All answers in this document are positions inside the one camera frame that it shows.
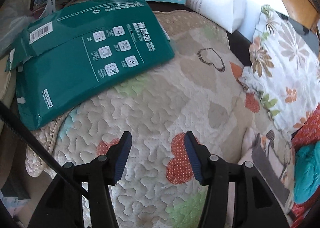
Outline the white floral pillow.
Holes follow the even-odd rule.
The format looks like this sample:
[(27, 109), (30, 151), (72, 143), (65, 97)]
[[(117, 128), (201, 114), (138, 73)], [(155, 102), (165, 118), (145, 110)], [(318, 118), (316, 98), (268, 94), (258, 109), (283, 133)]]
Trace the white floral pillow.
[(301, 128), (319, 104), (319, 60), (288, 20), (261, 8), (239, 82), (255, 93), (284, 134)]

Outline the green flat package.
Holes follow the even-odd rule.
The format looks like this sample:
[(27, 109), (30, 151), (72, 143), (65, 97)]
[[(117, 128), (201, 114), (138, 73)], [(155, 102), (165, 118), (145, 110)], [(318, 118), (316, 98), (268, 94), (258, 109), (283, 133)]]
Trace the green flat package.
[(88, 0), (25, 28), (11, 45), (20, 119), (37, 130), (102, 91), (174, 57), (145, 0)]

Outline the red floral fabric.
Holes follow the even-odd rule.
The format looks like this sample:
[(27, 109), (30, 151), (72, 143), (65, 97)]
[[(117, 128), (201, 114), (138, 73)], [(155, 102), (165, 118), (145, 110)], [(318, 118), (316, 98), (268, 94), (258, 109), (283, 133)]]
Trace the red floral fabric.
[[(296, 153), (303, 147), (319, 141), (319, 108), (317, 108), (311, 116), (306, 120), (304, 125), (298, 130), (295, 137), (292, 139), (292, 143)], [(319, 187), (314, 195), (305, 203), (294, 203), (292, 208), (293, 212), (293, 224), (292, 227), (299, 227), (302, 221), (305, 219), (306, 213), (315, 204), (319, 197)]]

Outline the teal folded garment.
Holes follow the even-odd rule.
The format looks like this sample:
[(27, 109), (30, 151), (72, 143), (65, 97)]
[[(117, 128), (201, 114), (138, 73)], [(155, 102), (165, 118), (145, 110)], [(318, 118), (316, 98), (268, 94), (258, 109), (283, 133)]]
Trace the teal folded garment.
[(319, 141), (301, 147), (295, 162), (295, 203), (307, 202), (319, 187)]

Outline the quilted heart pattern bedspread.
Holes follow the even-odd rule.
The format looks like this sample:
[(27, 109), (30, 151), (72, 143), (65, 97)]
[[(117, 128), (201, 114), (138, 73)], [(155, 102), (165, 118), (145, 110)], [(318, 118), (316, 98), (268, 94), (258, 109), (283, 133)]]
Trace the quilted heart pattern bedspread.
[(243, 66), (222, 28), (187, 11), (156, 17), (172, 42), (170, 62), (88, 99), (34, 135), (58, 163), (80, 165), (129, 131), (129, 158), (110, 188), (119, 226), (197, 227), (207, 189), (194, 178), (184, 134), (239, 164), (247, 128), (277, 130), (260, 99), (238, 82)]

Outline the pale pink printed garment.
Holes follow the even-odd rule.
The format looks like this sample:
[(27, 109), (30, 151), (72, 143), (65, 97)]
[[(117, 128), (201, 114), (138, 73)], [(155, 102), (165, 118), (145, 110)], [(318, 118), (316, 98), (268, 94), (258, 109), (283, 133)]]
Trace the pale pink printed garment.
[(239, 164), (250, 161), (274, 193), (285, 214), (294, 203), (295, 156), (292, 143), (270, 129), (260, 133), (247, 128), (242, 142)]

